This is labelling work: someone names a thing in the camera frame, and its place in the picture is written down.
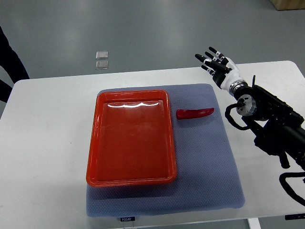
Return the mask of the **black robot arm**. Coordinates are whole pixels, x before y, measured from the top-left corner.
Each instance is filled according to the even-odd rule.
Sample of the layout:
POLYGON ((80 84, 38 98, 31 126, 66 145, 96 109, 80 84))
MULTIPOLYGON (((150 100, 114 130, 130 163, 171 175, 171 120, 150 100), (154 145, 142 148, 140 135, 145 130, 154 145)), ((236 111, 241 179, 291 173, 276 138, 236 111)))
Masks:
POLYGON ((264 88, 235 81, 229 93, 237 100, 226 108, 225 117, 239 130, 251 130, 254 144, 268 155, 278 156, 281 166, 289 168, 288 156, 305 167, 304 118, 287 103, 264 88))

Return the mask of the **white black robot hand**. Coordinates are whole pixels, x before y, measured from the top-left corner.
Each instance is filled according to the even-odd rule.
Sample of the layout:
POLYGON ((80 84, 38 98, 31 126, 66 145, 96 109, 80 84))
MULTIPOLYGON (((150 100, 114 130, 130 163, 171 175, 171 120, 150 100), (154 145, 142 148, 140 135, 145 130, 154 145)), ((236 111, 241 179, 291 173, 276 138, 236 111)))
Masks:
POLYGON ((195 54, 195 58, 202 63, 201 68, 212 76, 212 80, 220 89, 233 96, 239 87, 247 86, 240 70, 230 58, 213 47, 209 47, 209 51, 204 55, 195 54))

